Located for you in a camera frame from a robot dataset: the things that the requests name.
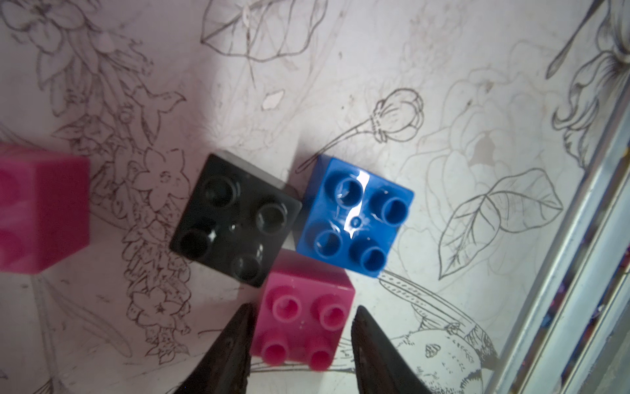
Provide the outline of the black lego brick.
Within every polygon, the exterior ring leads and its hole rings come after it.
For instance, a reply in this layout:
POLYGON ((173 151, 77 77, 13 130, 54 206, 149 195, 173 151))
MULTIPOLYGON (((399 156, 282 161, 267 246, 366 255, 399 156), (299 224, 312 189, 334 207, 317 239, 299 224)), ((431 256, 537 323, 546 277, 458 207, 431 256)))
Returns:
POLYGON ((261 287, 301 209, 285 182, 232 153, 217 151, 200 172, 170 249, 261 287))

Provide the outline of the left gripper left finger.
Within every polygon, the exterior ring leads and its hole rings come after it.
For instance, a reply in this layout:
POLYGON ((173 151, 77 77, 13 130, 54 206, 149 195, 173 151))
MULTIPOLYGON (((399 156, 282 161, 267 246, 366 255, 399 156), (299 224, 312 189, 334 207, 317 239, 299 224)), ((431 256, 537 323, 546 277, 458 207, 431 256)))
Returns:
POLYGON ((241 305, 175 394, 241 394, 247 391, 255 306, 241 305))

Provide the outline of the pink lego brick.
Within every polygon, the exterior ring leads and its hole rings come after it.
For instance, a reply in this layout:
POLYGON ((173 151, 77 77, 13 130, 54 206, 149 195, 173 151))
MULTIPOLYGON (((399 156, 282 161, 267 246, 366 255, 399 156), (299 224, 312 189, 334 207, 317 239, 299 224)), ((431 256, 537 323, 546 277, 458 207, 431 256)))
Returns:
POLYGON ((90 161, 1 144, 1 270, 38 274, 90 244, 90 161))
POLYGON ((325 371, 333 363, 355 297, 346 271, 282 250, 262 287, 249 353, 325 371))

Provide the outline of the blue lego brick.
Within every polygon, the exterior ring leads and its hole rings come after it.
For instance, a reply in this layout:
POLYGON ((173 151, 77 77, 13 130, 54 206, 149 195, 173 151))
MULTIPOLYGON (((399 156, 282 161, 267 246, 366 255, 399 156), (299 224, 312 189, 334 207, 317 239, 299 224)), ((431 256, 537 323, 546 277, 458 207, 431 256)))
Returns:
POLYGON ((323 154, 315 160, 295 233, 296 251, 378 277, 410 215, 414 192, 323 154))

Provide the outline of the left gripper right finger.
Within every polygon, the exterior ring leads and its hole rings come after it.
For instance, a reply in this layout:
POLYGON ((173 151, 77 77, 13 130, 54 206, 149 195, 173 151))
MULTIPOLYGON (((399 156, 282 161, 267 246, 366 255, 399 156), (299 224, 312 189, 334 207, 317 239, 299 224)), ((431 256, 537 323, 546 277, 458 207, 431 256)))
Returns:
POLYGON ((351 343, 360 393, 431 393, 362 305, 352 323, 351 343))

